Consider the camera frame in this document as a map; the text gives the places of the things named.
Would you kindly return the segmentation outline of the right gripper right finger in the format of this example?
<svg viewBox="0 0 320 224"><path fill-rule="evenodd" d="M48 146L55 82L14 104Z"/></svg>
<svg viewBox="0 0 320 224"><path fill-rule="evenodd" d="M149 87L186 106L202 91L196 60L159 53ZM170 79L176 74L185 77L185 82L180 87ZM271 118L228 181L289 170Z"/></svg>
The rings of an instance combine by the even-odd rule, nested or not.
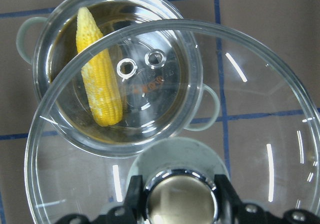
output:
<svg viewBox="0 0 320 224"><path fill-rule="evenodd" d="M217 187L219 221L221 223L247 223L245 205L228 177L224 174L217 174L214 183Z"/></svg>

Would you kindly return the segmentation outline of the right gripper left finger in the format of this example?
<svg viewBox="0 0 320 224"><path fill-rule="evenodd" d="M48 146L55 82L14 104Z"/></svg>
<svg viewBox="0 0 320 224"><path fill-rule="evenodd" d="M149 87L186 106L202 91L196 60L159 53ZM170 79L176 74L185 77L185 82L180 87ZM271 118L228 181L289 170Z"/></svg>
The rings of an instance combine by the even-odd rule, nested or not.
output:
<svg viewBox="0 0 320 224"><path fill-rule="evenodd" d="M142 175L133 175L124 201L125 216L129 223L144 223L147 219L147 192L144 189Z"/></svg>

